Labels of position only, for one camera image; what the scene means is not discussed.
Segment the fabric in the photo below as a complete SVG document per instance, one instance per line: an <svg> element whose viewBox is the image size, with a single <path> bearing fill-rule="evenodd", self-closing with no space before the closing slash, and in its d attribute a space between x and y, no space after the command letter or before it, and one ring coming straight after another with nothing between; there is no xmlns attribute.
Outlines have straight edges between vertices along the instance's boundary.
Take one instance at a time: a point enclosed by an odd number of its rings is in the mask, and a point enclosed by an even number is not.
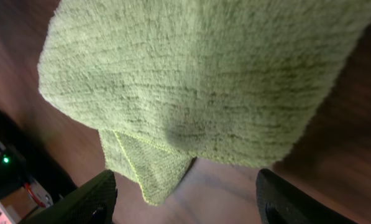
<svg viewBox="0 0 371 224"><path fill-rule="evenodd" d="M194 157L289 153L370 22L371 0L62 0L39 89L159 204Z"/></svg>

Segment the wooden surface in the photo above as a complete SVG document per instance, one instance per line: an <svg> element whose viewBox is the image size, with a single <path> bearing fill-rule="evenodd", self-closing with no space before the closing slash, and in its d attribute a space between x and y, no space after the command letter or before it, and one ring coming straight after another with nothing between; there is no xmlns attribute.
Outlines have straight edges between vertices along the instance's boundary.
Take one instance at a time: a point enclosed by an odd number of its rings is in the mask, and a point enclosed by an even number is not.
<svg viewBox="0 0 371 224"><path fill-rule="evenodd" d="M57 0L0 0L0 109L82 185L104 169L95 130L72 121L37 91L37 61ZM323 204L371 223L371 28L294 152L275 171ZM198 159L167 201L148 206L116 175L116 223L260 223L257 169Z"/></svg>

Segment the wooden table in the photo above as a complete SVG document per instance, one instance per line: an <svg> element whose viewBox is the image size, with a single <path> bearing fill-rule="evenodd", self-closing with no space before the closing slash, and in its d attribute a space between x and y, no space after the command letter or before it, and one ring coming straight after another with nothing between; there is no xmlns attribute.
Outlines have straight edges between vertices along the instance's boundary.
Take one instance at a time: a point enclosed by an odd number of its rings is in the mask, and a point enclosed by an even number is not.
<svg viewBox="0 0 371 224"><path fill-rule="evenodd" d="M37 91L37 62L57 0L0 0L0 109L82 185L104 169L98 133ZM371 27L293 153L274 170L307 194L371 223ZM117 174L116 223L260 223L258 169L198 159L158 207Z"/></svg>

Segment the microfiber cloth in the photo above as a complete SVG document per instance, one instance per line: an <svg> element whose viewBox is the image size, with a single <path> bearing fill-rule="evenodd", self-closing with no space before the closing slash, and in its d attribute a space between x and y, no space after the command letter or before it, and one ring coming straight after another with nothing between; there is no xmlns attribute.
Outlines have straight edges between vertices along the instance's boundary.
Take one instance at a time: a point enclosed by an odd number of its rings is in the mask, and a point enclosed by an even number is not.
<svg viewBox="0 0 371 224"><path fill-rule="evenodd" d="M371 0L62 0L39 89L156 205L192 158L282 159L370 22Z"/></svg>

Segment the green cloth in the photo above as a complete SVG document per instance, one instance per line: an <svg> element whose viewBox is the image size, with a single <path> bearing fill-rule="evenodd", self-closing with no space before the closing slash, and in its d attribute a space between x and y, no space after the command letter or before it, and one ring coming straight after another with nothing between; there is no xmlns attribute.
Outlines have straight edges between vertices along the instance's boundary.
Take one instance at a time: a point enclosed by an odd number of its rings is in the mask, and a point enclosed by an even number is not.
<svg viewBox="0 0 371 224"><path fill-rule="evenodd" d="M289 153L370 22L371 0L62 0L40 92L159 204L194 157Z"/></svg>

